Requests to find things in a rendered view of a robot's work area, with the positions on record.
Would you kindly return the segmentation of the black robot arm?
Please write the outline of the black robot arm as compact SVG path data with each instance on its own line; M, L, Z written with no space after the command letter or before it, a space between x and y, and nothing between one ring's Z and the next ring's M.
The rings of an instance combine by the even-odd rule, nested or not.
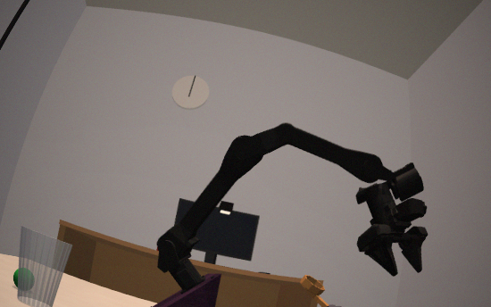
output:
M335 145L284 122L251 137L239 136L232 141L217 174L182 220L157 241L159 250L157 267L162 272L170 272L181 286L181 294L206 280L206 277L202 278L188 260L193 246L200 241L195 237L198 228L237 180L252 169L265 154L284 145L292 145L326 161L336 163L366 183L386 180L384 183L360 187L356 200L358 204L367 202L372 214L381 204L394 202L393 198L399 197L402 203L388 211L391 226L400 220L407 222L410 227L412 220L422 218L426 214L427 206L424 202L409 198L424 190L422 178L413 162L393 172L383 166L382 161L375 154Z

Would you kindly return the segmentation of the clear ribbed plastic cup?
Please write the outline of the clear ribbed plastic cup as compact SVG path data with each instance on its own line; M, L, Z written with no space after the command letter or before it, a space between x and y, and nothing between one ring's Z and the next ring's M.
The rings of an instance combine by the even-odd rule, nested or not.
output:
M20 239L17 299L53 307L72 245L24 226Z

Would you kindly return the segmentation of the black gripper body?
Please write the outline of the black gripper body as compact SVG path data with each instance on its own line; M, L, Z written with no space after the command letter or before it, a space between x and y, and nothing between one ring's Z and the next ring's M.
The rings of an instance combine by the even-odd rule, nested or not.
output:
M404 233L405 229L409 227L405 221L397 220L398 223L391 226L388 219L388 211L394 207L396 207L396 204L391 201L381 204L372 212L371 216L373 219L370 220L371 227L358 237L357 246L360 252L370 249L383 236L394 236L393 243L398 243L403 250L419 236L428 236L427 230L422 226L412 227Z

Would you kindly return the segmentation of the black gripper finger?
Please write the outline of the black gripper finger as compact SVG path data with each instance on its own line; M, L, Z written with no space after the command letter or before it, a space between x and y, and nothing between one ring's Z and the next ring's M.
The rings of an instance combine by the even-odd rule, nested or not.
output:
M419 236L413 243L402 250L402 254L405 256L406 260L418 273L422 271L421 245L425 239L426 236Z
M393 277L398 274L397 267L395 263L395 258L393 255L392 243L394 236L383 236L380 240L375 243L370 249L365 251L365 255L368 255L376 261L380 266L382 266L389 274Z

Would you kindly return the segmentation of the green ball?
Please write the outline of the green ball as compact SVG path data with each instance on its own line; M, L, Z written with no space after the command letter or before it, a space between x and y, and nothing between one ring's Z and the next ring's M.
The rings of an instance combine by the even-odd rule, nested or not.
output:
M16 286L18 286L18 269L13 273L13 281Z

